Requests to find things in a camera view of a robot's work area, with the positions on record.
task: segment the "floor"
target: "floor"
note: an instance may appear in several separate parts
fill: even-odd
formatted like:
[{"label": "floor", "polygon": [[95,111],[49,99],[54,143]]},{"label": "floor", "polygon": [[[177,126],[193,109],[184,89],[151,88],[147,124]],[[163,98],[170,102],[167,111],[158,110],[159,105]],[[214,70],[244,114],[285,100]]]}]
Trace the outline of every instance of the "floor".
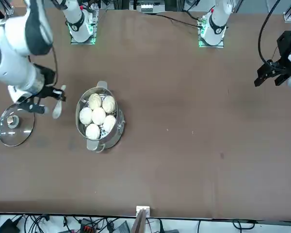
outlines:
[{"label": "floor", "polygon": [[[4,215],[0,216],[0,226],[8,219],[12,219],[15,215]],[[42,222],[39,224],[44,233],[60,233],[67,231],[67,227],[63,226],[63,216],[51,216],[48,222]],[[68,227],[73,232],[73,230],[79,230],[80,225],[73,217],[67,217]],[[124,221],[127,221],[129,228],[131,229],[133,226],[134,219],[132,218],[120,218],[114,221],[114,229],[120,226]],[[25,217],[23,217],[19,223],[18,228],[20,232],[24,232],[24,222]],[[33,221],[29,218],[26,224],[26,232],[29,232],[30,226]],[[148,224],[146,224],[145,233],[155,233],[160,230],[160,224],[157,219],[149,219],[149,223],[151,225],[151,229]],[[196,220],[173,220],[173,219],[163,219],[162,220],[163,227],[165,231],[168,230],[178,230],[180,233],[196,233],[197,226],[199,221]],[[242,224],[242,227],[250,227],[251,224]],[[232,223],[230,222],[209,222],[209,221],[201,221],[199,227],[200,233],[238,233],[237,230]],[[257,224],[252,230],[247,230],[245,232],[250,233],[291,233],[291,226],[276,226],[276,225],[263,225]],[[108,233],[107,229],[101,231],[101,233]]]}]

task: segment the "cable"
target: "cable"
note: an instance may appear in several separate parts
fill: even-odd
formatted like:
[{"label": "cable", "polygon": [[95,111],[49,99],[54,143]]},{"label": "cable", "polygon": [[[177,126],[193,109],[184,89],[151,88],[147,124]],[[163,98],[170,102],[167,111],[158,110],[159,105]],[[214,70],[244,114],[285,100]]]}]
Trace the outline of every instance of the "cable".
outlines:
[{"label": "cable", "polygon": [[32,225],[31,225],[31,227],[30,227],[30,229],[29,229],[29,233],[30,233],[30,230],[31,230],[31,232],[33,233],[33,230],[34,230],[34,232],[36,232],[36,229],[38,228],[39,229],[39,232],[40,233],[44,233],[44,231],[40,228],[40,226],[39,226],[39,222],[42,220],[42,215],[41,216],[39,216],[38,218],[36,218],[35,216],[33,216],[33,218],[32,218],[32,216],[30,216],[30,218],[32,219],[32,221],[33,221],[33,223],[32,223]]},{"label": "cable", "polygon": [[[109,224],[110,223],[113,223],[114,221],[116,221],[116,220],[118,220],[119,218],[117,217],[116,219],[114,219],[114,220],[112,220],[111,222],[109,222]],[[107,227],[108,225],[106,225],[106,226],[104,226],[103,228],[101,228],[101,230],[99,231],[99,232],[97,232],[97,233],[100,233],[100,232],[102,232],[106,227]]]},{"label": "cable", "polygon": [[33,216],[34,217],[34,219],[37,221],[36,222],[36,225],[38,226],[38,228],[39,228],[39,231],[41,232],[41,233],[44,233],[44,231],[41,229],[41,227],[39,226],[39,222],[42,220],[42,217],[40,217],[40,219],[39,220],[37,220],[36,218],[35,218],[35,216]]},{"label": "cable", "polygon": [[277,46],[276,49],[274,50],[274,53],[273,53],[273,55],[272,55],[271,60],[274,58],[274,55],[275,55],[275,52],[276,52],[277,48],[278,48],[278,46]]},{"label": "cable", "polygon": [[201,222],[201,220],[198,222],[198,226],[197,226],[197,233],[199,233],[199,226],[200,226],[200,222]]},{"label": "cable", "polygon": [[191,5],[191,7],[188,10],[183,10],[183,12],[187,13],[192,19],[199,20],[199,17],[194,17],[189,12],[189,10],[191,10],[193,6],[197,6],[199,4],[199,2],[200,2],[200,0],[195,0],[195,2]]},{"label": "cable", "polygon": [[75,216],[72,216],[79,224],[81,224],[82,223],[82,220],[80,220],[80,219],[77,219]]},{"label": "cable", "polygon": [[52,45],[52,51],[53,51],[53,57],[54,57],[54,63],[55,63],[55,81],[51,84],[48,84],[46,86],[55,86],[57,84],[58,81],[58,62],[57,62],[57,56],[56,56],[56,51],[54,46]]},{"label": "cable", "polygon": [[240,233],[242,233],[242,230],[252,230],[252,229],[256,226],[256,223],[255,223],[255,222],[252,222],[253,225],[252,225],[251,227],[242,227],[241,223],[240,223],[239,220],[237,220],[237,219],[234,219],[234,220],[232,221],[232,223],[233,223],[233,226],[234,226],[237,230],[240,231]]},{"label": "cable", "polygon": [[153,232],[152,232],[152,228],[151,228],[151,224],[150,224],[150,222],[149,222],[149,219],[147,218],[146,220],[147,220],[147,222],[148,222],[148,224],[149,224],[149,228],[150,228],[151,233],[153,233]]},{"label": "cable", "polygon": [[70,233],[73,233],[73,232],[70,230],[69,226],[68,226],[68,221],[67,221],[67,217],[66,217],[66,216],[64,216],[64,226],[67,227],[67,229],[68,229],[68,231],[69,231]]},{"label": "cable", "polygon": [[189,9],[187,9],[187,11],[191,10],[193,8],[193,6],[197,6],[199,4],[200,0],[195,0],[195,2],[192,4],[192,6],[190,6]]},{"label": "cable", "polygon": [[262,27],[261,27],[261,30],[260,30],[260,33],[259,33],[259,38],[258,38],[258,51],[259,51],[259,56],[261,58],[261,60],[263,61],[264,64],[268,65],[272,70],[275,70],[275,71],[279,71],[281,73],[286,73],[286,70],[285,69],[279,69],[279,68],[276,68],[274,66],[272,66],[271,64],[269,64],[263,57],[262,55],[262,52],[261,52],[261,37],[262,37],[262,32],[264,30],[264,27],[268,21],[268,19],[270,18],[271,14],[273,13],[274,9],[277,7],[277,5],[280,3],[281,0],[277,0],[276,3],[273,5],[273,7],[271,8],[270,12],[268,13],[264,23],[262,24]]},{"label": "cable", "polygon": [[168,16],[163,16],[163,15],[156,15],[156,16],[161,16],[161,17],[164,17],[164,18],[168,18],[168,19],[171,19],[173,21],[176,21],[176,22],[179,22],[179,23],[183,23],[183,24],[191,26],[191,27],[202,28],[202,26],[194,25],[194,24],[191,24],[191,23],[186,23],[186,22],[183,22],[181,20],[178,20],[178,19],[175,19],[175,18],[171,18],[171,17],[168,17]]},{"label": "cable", "polygon": [[[47,32],[46,28],[44,27],[43,24],[41,24],[41,26],[43,27],[44,31]],[[49,35],[47,33],[45,33],[46,37],[48,38],[48,41],[53,41],[52,38],[49,37]],[[55,63],[55,82],[53,82],[52,84],[47,84],[46,86],[55,86],[57,84],[58,81],[58,62],[57,62],[57,56],[56,56],[56,52],[55,52],[55,48],[52,44],[52,51],[53,51],[53,57],[54,57],[54,63]]]},{"label": "cable", "polygon": [[11,218],[11,220],[13,221],[13,219],[16,218],[17,216],[19,216],[19,215],[15,215],[13,218]]},{"label": "cable", "polygon": [[210,8],[210,10],[208,11],[208,13],[213,9],[215,7],[215,5],[212,7],[212,8]]}]

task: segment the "black cable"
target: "black cable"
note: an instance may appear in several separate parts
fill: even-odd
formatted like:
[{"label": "black cable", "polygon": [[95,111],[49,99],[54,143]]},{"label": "black cable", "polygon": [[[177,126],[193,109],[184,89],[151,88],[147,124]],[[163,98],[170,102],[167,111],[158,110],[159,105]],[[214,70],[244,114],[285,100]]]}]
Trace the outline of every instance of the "black cable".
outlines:
[{"label": "black cable", "polygon": [[[43,27],[44,31],[47,32],[47,30],[44,27],[44,25],[41,24],[41,26]],[[45,35],[48,38],[48,41],[53,41],[52,38],[50,38],[47,33],[45,33]],[[54,83],[47,84],[46,86],[55,86],[57,84],[57,81],[58,81],[58,62],[57,62],[56,51],[55,51],[55,48],[54,48],[53,45],[52,45],[52,51],[53,51],[53,57],[54,57],[54,63],[55,63],[55,72],[56,72],[55,76],[56,76],[56,81]]]},{"label": "black cable", "polygon": [[195,2],[192,4],[192,6],[190,6],[189,9],[187,9],[187,11],[191,10],[194,6],[197,6],[199,4],[200,0],[195,0]]},{"label": "black cable", "polygon": [[94,223],[93,223],[92,217],[89,217],[89,219],[90,219],[91,222],[92,222],[92,229],[94,230]]},{"label": "black cable", "polygon": [[164,15],[156,15],[156,16],[161,16],[161,17],[164,17],[164,18],[168,18],[168,19],[171,19],[173,21],[176,21],[176,22],[179,22],[179,23],[183,23],[183,24],[188,25],[188,26],[191,26],[191,27],[202,28],[202,26],[197,26],[195,24],[186,23],[186,22],[183,22],[181,20],[178,20],[178,19],[175,19],[175,18],[171,18],[171,17],[168,17],[168,16],[164,16]]},{"label": "black cable", "polygon": [[276,52],[277,48],[278,48],[278,46],[277,46],[276,49],[274,50],[274,53],[273,53],[273,55],[272,55],[271,60],[274,58],[274,55],[275,55],[275,52]]},{"label": "black cable", "polygon": [[32,220],[32,224],[31,224],[31,226],[30,226],[30,228],[29,228],[28,233],[33,233],[33,230],[34,230],[34,227],[35,227],[35,220],[32,218],[31,215],[29,215],[29,217],[30,217],[31,220]]},{"label": "black cable", "polygon": [[200,222],[201,222],[201,220],[198,222],[198,226],[197,226],[197,233],[199,233],[199,226],[200,226]]},{"label": "black cable", "polygon": [[191,8],[193,6],[197,6],[199,4],[200,0],[195,0],[195,2],[191,5],[191,7],[188,9],[188,10],[183,10],[183,12],[187,13],[189,15],[189,17],[191,17],[192,19],[195,19],[195,20],[199,20],[199,17],[194,17],[191,15],[191,13],[189,12],[189,10],[191,10]]},{"label": "black cable", "polygon": [[17,216],[19,216],[19,215],[15,215],[13,218],[11,218],[11,220],[13,221],[13,219],[16,218]]},{"label": "black cable", "polygon": [[165,233],[164,227],[163,227],[163,222],[162,220],[159,218],[160,221],[160,233]]},{"label": "black cable", "polygon": [[24,232],[25,232],[25,233],[27,233],[27,231],[26,231],[26,223],[27,223],[28,218],[29,218],[29,216],[26,217],[26,219],[25,219],[25,223],[24,223]]},{"label": "black cable", "polygon": [[149,224],[149,228],[150,228],[150,231],[151,231],[151,233],[152,233],[152,228],[151,228],[151,224],[150,224],[150,222],[149,222],[149,219],[147,218],[146,220],[147,220],[147,222],[148,222],[148,224]]},{"label": "black cable", "polygon": [[82,220],[80,220],[80,219],[77,219],[75,216],[72,216],[79,224],[81,224],[82,223]]},{"label": "black cable", "polygon": [[233,226],[234,226],[237,230],[240,231],[240,233],[242,233],[243,230],[252,230],[252,229],[256,226],[256,223],[255,223],[255,222],[252,222],[252,226],[251,226],[251,227],[242,227],[241,223],[240,223],[239,220],[237,220],[237,219],[234,219],[234,220],[232,221],[232,223],[233,223]]},{"label": "black cable", "polygon": [[39,226],[39,223],[41,222],[41,220],[42,220],[43,218],[40,217],[40,219],[37,220],[37,219],[35,218],[35,216],[33,216],[33,217],[34,217],[34,219],[37,221],[37,222],[36,222],[36,225],[38,226],[40,233],[44,233],[44,231],[43,231],[43,230],[41,229],[41,227]]},{"label": "black cable", "polygon": [[33,223],[32,223],[32,225],[31,225],[31,227],[29,229],[29,233],[30,233],[30,230],[31,230],[32,233],[33,233],[33,230],[34,230],[34,232],[36,232],[37,228],[39,229],[40,233],[44,233],[43,230],[39,226],[39,222],[42,220],[43,217],[39,216],[38,218],[36,218],[35,216],[30,216],[30,218],[32,219]]},{"label": "black cable", "polygon": [[210,10],[208,12],[210,12],[214,7],[215,7],[215,5],[212,8],[210,8]]},{"label": "black cable", "polygon": [[134,8],[134,10],[137,10],[137,0],[134,0],[134,2],[133,2],[133,8]]},{"label": "black cable", "polygon": [[279,69],[279,68],[276,68],[274,66],[272,66],[271,64],[269,64],[263,57],[262,55],[262,52],[261,52],[261,37],[262,37],[262,32],[264,30],[264,27],[268,21],[268,19],[270,18],[271,14],[273,13],[274,9],[277,7],[277,5],[280,3],[281,0],[277,0],[276,3],[273,5],[273,7],[271,8],[270,12],[268,13],[264,23],[262,24],[262,27],[261,27],[261,30],[260,30],[260,33],[259,33],[259,38],[258,38],[258,51],[259,51],[259,56],[261,58],[261,60],[263,61],[264,64],[268,65],[272,70],[275,70],[275,71],[278,71],[278,72],[281,72],[281,73],[285,73],[286,70],[285,69]]},{"label": "black cable", "polygon": [[[119,218],[117,217],[116,219],[114,219],[114,220],[112,220],[111,222],[109,222],[109,223],[113,223],[114,221],[116,221],[116,220],[118,220]],[[99,232],[97,232],[97,233],[100,233],[100,232],[102,232],[106,227],[107,227],[108,225],[106,225],[106,226],[104,226],[103,228],[101,228],[101,230],[99,231]]]},{"label": "black cable", "polygon": [[70,233],[73,233],[73,232],[70,230],[69,226],[68,226],[68,221],[67,221],[67,217],[66,217],[66,216],[64,216],[64,226],[67,227],[67,229],[68,229],[68,231],[69,231]]}]

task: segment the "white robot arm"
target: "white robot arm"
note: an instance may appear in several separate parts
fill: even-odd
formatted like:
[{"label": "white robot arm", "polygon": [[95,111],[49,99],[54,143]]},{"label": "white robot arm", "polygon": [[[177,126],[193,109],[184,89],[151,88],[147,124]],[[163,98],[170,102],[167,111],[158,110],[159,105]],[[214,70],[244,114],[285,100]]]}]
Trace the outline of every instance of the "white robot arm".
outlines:
[{"label": "white robot arm", "polygon": [[216,0],[215,6],[203,17],[206,18],[207,24],[201,37],[207,44],[216,46],[221,42],[232,10],[233,6],[230,0]]},{"label": "white robot arm", "polygon": [[[28,60],[31,54],[47,54],[53,38],[43,0],[25,0],[25,3],[24,16],[0,19],[0,81],[8,85],[14,103],[29,112],[43,114],[46,109],[39,105],[42,98],[65,101],[65,93],[54,87],[57,83],[54,71]],[[91,13],[81,11],[77,0],[53,3],[64,12],[76,41],[84,42],[92,35],[87,27]]]}]

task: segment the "metal bracket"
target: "metal bracket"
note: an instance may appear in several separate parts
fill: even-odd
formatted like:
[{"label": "metal bracket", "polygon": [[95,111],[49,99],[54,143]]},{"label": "metal bracket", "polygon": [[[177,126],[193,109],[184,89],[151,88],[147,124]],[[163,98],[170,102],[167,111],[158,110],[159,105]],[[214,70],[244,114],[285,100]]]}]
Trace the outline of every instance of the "metal bracket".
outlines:
[{"label": "metal bracket", "polygon": [[285,23],[291,23],[291,16],[287,17],[286,12],[283,13],[283,18],[285,20]]},{"label": "metal bracket", "polygon": [[146,212],[146,217],[150,217],[150,206],[136,206],[136,216],[138,216],[139,212],[141,210],[145,210]]}]

